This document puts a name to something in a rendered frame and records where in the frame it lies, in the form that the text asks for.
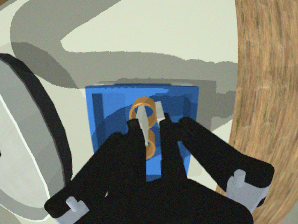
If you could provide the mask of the blue crate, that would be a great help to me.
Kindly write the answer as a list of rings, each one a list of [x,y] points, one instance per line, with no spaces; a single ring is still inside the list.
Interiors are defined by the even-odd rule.
[[[149,97],[154,102],[161,101],[163,112],[169,113],[174,123],[183,117],[196,121],[199,87],[186,82],[170,84],[97,82],[86,86],[86,103],[93,152],[113,132],[128,132],[126,122],[131,107],[139,97]],[[100,94],[106,93],[106,94]],[[150,128],[155,135],[155,154],[146,159],[146,181],[161,178],[161,144],[158,122]]]

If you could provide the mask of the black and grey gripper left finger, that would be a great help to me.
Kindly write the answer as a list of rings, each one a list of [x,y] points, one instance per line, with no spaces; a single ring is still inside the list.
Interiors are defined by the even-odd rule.
[[[102,199],[102,224],[132,224],[135,183],[146,181],[148,118],[144,105],[126,123],[126,134],[111,134],[69,184],[46,201],[45,210],[58,224],[75,223]]]

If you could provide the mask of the bronze bushing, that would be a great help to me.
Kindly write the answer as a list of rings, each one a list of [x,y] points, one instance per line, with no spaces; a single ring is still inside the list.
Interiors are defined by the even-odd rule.
[[[151,158],[155,153],[155,135],[152,130],[148,129],[148,146],[146,146],[146,159]]]
[[[152,108],[152,110],[154,111],[151,116],[147,117],[148,118],[148,129],[149,129],[152,126],[154,126],[154,124],[157,121],[155,102],[151,98],[143,96],[143,97],[139,97],[138,99],[136,99],[131,107],[131,110],[129,113],[129,119],[136,118],[136,113],[135,113],[134,109],[141,105],[148,106],[148,107]]]

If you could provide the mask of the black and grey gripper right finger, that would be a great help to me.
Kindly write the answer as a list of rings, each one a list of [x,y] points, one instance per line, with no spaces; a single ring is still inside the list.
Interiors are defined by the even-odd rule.
[[[191,224],[195,219],[194,200],[177,141],[182,141],[226,197],[244,205],[251,214],[264,203],[275,172],[271,164],[240,153],[190,117],[172,122],[169,114],[163,113],[161,101],[155,102],[155,107],[162,159],[161,204],[167,224]]]

